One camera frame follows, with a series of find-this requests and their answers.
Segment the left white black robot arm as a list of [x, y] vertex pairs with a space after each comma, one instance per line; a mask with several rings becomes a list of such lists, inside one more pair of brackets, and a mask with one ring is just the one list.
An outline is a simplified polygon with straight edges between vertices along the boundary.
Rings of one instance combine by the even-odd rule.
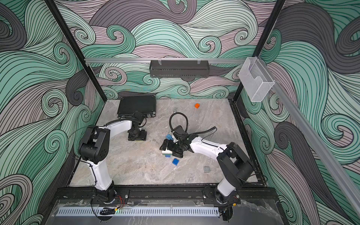
[[127, 132], [129, 141], [146, 140], [147, 132], [142, 130], [145, 116], [136, 111], [131, 116], [121, 117], [103, 126], [87, 127], [81, 139], [79, 152], [83, 162], [89, 165], [94, 188], [98, 193], [110, 196], [114, 193], [113, 180], [110, 178], [106, 158], [109, 153], [110, 139]]

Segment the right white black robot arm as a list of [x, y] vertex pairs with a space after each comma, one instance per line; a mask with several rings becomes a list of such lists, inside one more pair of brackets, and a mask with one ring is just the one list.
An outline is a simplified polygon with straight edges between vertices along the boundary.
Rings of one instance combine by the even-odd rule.
[[171, 130], [171, 139], [165, 138], [159, 150], [176, 158], [182, 158], [184, 152], [189, 151], [216, 160], [223, 173], [223, 179], [217, 185], [215, 195], [219, 201], [224, 202], [247, 182], [254, 172], [254, 164], [238, 144], [215, 143], [200, 136], [216, 129], [212, 127], [207, 131], [189, 134], [182, 126], [177, 126]]

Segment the light blue lego brick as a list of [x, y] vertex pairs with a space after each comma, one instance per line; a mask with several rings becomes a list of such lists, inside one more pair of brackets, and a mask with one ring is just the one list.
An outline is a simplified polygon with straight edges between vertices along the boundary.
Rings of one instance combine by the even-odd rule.
[[173, 137], [172, 137], [172, 135], [167, 134], [167, 135], [166, 135], [166, 139], [167, 139], [167, 140], [173, 140]]

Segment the grey lego plate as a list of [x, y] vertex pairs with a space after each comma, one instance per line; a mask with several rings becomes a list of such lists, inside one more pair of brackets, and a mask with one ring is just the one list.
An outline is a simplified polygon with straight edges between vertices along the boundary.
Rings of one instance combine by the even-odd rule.
[[211, 172], [211, 169], [210, 169], [209, 166], [204, 166], [204, 167], [203, 167], [203, 171], [204, 171], [204, 173], [210, 173], [210, 172]]

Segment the black hard case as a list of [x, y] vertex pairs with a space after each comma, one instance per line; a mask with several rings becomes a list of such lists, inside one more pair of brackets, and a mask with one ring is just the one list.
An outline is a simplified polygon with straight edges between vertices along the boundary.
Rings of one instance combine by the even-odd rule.
[[118, 118], [131, 116], [134, 112], [142, 113], [146, 118], [156, 116], [155, 96], [124, 97], [120, 100]]

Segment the black wall tray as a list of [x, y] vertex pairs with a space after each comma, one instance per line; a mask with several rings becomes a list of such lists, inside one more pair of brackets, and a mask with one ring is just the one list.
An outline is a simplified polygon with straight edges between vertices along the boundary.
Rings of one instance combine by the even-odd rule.
[[158, 61], [150, 62], [150, 75], [154, 78], [196, 78], [208, 77], [208, 61]]

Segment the aluminium wall rail back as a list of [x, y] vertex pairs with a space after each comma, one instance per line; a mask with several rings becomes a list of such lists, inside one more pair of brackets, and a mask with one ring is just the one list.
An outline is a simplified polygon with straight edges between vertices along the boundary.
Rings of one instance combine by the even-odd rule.
[[85, 58], [84, 61], [88, 64], [91, 63], [150, 63], [151, 61], [158, 61], [161, 63], [162, 61], [208, 61], [210, 64], [240, 64], [244, 63], [246, 58], [244, 59], [231, 59], [231, 58]]

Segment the aluminium wall rail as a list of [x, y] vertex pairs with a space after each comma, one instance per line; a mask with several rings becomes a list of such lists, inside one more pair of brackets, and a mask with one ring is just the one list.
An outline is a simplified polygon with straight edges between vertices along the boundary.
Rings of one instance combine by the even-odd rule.
[[288, 97], [287, 92], [284, 91], [283, 87], [280, 85], [277, 79], [273, 77], [273, 74], [267, 67], [266, 63], [261, 59], [259, 61], [264, 70], [267, 72], [268, 76], [271, 78], [271, 80], [273, 80], [274, 85], [272, 88], [277, 93], [280, 101], [283, 103], [283, 106], [293, 117], [294, 121], [298, 125], [299, 130], [307, 140], [309, 146], [315, 150], [316, 154], [325, 165], [329, 174], [337, 183], [339, 189], [343, 192], [356, 214], [359, 215], [360, 190], [348, 175], [348, 173], [344, 170], [343, 166], [335, 159], [331, 150], [327, 147], [319, 134], [314, 130], [306, 117]]
[[210, 64], [240, 64], [244, 63], [246, 58], [244, 59], [231, 59], [231, 58], [85, 58], [84, 61], [88, 64], [91, 63], [150, 63], [151, 61], [158, 61], [161, 63], [162, 61], [208, 61]]

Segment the clear plastic wall bin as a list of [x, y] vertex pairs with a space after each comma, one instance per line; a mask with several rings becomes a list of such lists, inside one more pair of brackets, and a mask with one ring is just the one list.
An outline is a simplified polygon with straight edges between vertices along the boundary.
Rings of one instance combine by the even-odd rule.
[[257, 57], [247, 57], [239, 78], [251, 102], [262, 102], [275, 84], [265, 62]]

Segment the aluminium wall rail right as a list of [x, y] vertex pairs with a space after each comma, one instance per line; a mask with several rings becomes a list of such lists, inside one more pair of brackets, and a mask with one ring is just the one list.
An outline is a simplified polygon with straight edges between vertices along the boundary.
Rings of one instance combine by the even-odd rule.
[[271, 78], [271, 80], [273, 80], [274, 85], [272, 88], [277, 93], [280, 101], [283, 103], [283, 106], [293, 117], [294, 121], [298, 125], [299, 130], [307, 140], [309, 146], [315, 150], [316, 154], [325, 165], [329, 174], [337, 183], [339, 189], [343, 192], [356, 214], [359, 215], [360, 190], [348, 175], [348, 173], [344, 170], [343, 166], [335, 159], [331, 150], [327, 147], [319, 134], [314, 130], [306, 117], [288, 97], [287, 92], [284, 91], [283, 87], [280, 85], [277, 79], [273, 77], [273, 74], [267, 67], [266, 63], [261, 59], [259, 61], [264, 70], [267, 72], [268, 76]]

